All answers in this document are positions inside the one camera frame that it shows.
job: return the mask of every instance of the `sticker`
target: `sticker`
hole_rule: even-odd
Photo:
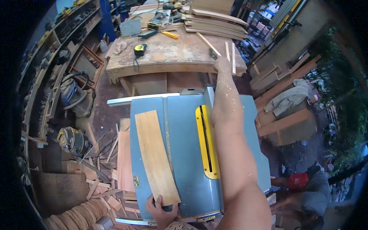
[[[209,216],[209,217],[205,217],[205,218],[202,218],[202,219],[198,219],[198,222],[206,222],[206,221],[209,221],[209,220],[214,220],[216,217],[215,216]]]
[[[134,182],[134,187],[139,188],[139,177],[138,176],[133,176],[133,182]]]

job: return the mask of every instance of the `shop vacuum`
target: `shop vacuum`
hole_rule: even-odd
[[[74,76],[85,78],[85,84],[80,88],[77,82],[73,79]],[[61,100],[64,103],[64,110],[71,109],[77,118],[86,118],[91,114],[93,101],[96,97],[94,91],[84,90],[88,84],[89,76],[84,71],[69,74],[61,81]]]

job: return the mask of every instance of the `finger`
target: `finger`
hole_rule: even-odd
[[[159,197],[157,198],[156,203],[155,203],[155,206],[156,206],[157,209],[162,209],[161,202],[162,202],[162,196],[159,195]]]
[[[175,217],[178,215],[178,202],[173,204],[173,210],[171,210],[170,214]]]
[[[153,195],[149,196],[146,200],[146,209],[150,209],[150,208],[155,208],[155,206],[153,205]]]

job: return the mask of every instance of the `hand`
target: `hand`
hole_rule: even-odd
[[[218,56],[213,68],[216,72],[228,72],[231,74],[230,62],[226,57]]]
[[[173,204],[171,212],[165,212],[161,207],[162,196],[159,195],[155,205],[153,204],[153,195],[149,196],[146,201],[146,210],[151,214],[157,222],[157,229],[163,230],[169,226],[178,215],[178,203]]]

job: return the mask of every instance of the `wooden shelf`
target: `wooden shelf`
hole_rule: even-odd
[[[48,67],[46,69],[41,69],[40,72],[38,73],[37,77],[36,77],[36,81],[35,84],[33,85],[33,88],[31,90],[31,94],[29,96],[29,101],[27,104],[27,110],[24,116],[24,120],[23,120],[23,124],[26,125],[26,134],[29,134],[29,120],[31,118],[31,113],[32,113],[32,109],[33,109],[33,104],[35,102],[35,98],[36,98],[36,94],[37,91],[41,85],[41,82],[46,74],[46,71],[48,70],[48,68],[50,67],[51,62],[53,61],[53,59],[55,58],[55,56],[57,55],[57,53],[59,52],[59,50],[62,48],[62,46],[65,44],[65,42],[70,38],[70,36],[75,33],[75,31],[77,31],[77,29],[83,25],[92,15],[94,15],[97,11],[99,10],[99,7],[93,11],[90,15],[88,15],[88,17],[86,17],[69,35],[68,37],[65,39],[65,41],[59,46],[59,48],[53,53],[51,59],[48,61]]]
[[[66,61],[57,78],[55,79],[55,85],[54,85],[54,88],[53,88],[53,96],[52,96],[52,104],[51,104],[51,107],[50,109],[48,109],[48,106],[47,109],[45,107],[45,110],[44,110],[44,119],[42,119],[42,124],[41,124],[41,128],[43,129],[43,131],[41,132],[42,133],[42,136],[39,137],[39,139],[43,140],[43,141],[46,141],[46,129],[47,129],[47,122],[49,122],[49,120],[51,118],[54,117],[55,115],[55,111],[56,111],[56,106],[57,106],[57,102],[59,100],[59,97],[60,97],[60,93],[61,93],[61,90],[60,90],[60,83],[61,83],[61,80],[63,78],[63,75],[65,73],[65,71],[67,70],[69,64],[70,64],[70,61],[73,59],[74,55],[77,53],[78,49],[81,47],[83,41],[87,38],[87,36],[91,33],[91,31],[96,27],[96,25],[101,21],[101,18],[97,19],[93,24],[92,26],[88,29],[87,33],[86,33],[86,36],[81,40],[81,42],[79,44],[77,44],[75,47],[74,47],[74,50],[71,51],[71,54],[70,54],[70,58],[68,61]]]
[[[27,72],[30,64],[32,63],[34,57],[36,56],[36,54],[38,53],[38,51],[41,49],[41,47],[43,46],[43,44],[45,43],[45,41],[49,38],[49,36],[51,35],[51,33],[53,33],[53,31],[55,31],[55,29],[65,20],[67,19],[69,16],[71,16],[74,12],[76,12],[78,9],[80,9],[81,7],[83,7],[85,4],[89,3],[91,0],[87,0],[85,3],[81,4],[80,6],[78,7],[74,7],[73,8],[73,11],[71,11],[70,14],[68,14],[65,18],[63,18],[58,24],[56,24],[49,32],[49,34],[46,36],[45,40],[36,48],[36,50],[34,51],[32,57],[30,58],[30,60],[27,62],[27,65],[26,67],[24,68],[22,74],[21,74],[21,79],[19,80],[19,83],[18,83],[18,88],[20,86],[20,84],[22,83],[23,81],[23,78],[24,78],[24,75],[25,73]]]

